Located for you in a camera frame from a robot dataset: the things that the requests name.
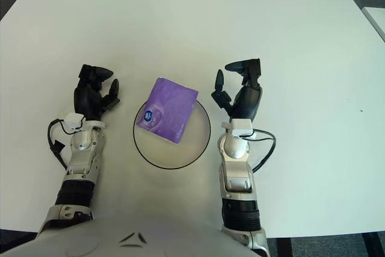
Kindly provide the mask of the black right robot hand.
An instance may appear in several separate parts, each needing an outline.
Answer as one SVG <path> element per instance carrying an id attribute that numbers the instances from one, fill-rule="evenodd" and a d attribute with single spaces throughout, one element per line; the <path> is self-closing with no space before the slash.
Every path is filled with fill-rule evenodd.
<path id="1" fill-rule="evenodd" d="M 253 121 L 262 97 L 262 87 L 258 82 L 262 74 L 260 59 L 236 61 L 227 64 L 225 69 L 242 76 L 242 87 L 231 104 L 232 98 L 223 90 L 223 71 L 219 69 L 215 79 L 215 90 L 211 94 L 213 100 L 220 108 L 226 111 L 230 120 L 250 119 Z"/>

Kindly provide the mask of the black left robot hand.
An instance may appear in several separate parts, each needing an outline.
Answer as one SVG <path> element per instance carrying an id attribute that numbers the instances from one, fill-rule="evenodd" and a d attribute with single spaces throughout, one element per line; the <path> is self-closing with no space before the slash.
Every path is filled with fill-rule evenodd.
<path id="1" fill-rule="evenodd" d="M 82 114 L 86 120 L 101 121 L 102 115 L 120 102 L 118 79 L 112 81 L 108 94 L 102 96 L 100 93 L 102 83 L 113 74 L 113 71 L 103 67 L 82 66 L 74 91 L 75 113 Z"/>

